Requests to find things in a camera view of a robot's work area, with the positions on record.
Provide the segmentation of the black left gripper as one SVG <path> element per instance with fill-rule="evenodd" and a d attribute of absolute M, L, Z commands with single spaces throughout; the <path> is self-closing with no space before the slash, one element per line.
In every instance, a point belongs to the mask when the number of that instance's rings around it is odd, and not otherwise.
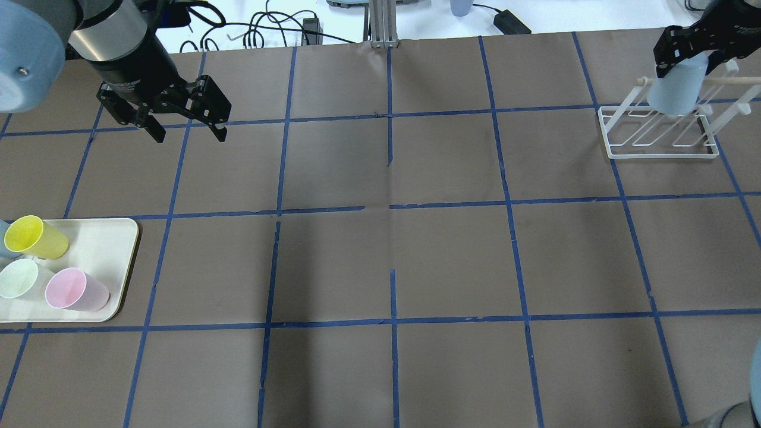
<path fill-rule="evenodd" d="M 155 143 L 163 143 L 166 130 L 149 112 L 176 113 L 209 125 L 217 141 L 226 141 L 232 105 L 207 75 L 196 81 L 182 78 L 156 36 L 144 36 L 133 51 L 119 59 L 97 61 L 103 79 L 97 100 L 119 124 L 135 124 Z"/>

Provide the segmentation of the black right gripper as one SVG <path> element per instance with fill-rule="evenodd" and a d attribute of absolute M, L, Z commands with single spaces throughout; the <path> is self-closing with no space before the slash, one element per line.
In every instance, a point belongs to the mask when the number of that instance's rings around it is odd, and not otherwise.
<path fill-rule="evenodd" d="M 759 1 L 712 1 L 690 27 L 664 28 L 653 49 L 656 76 L 663 78 L 685 59 L 711 52 L 706 75 L 760 47 Z"/>

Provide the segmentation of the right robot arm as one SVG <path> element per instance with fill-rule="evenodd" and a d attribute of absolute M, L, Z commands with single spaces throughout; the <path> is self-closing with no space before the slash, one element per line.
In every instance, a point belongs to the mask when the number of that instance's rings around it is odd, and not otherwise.
<path fill-rule="evenodd" d="M 699 92 L 715 68 L 759 49 L 759 27 L 759 1 L 711 1 L 690 26 L 665 28 L 653 49 L 656 78 L 646 96 L 649 106 L 669 116 L 696 111 Z M 738 85 L 749 89 L 705 128 L 709 134 L 738 114 L 751 112 L 750 99 L 759 94 L 759 83 Z M 759 351 L 758 339 L 750 364 L 749 398 L 692 427 L 759 427 Z"/>

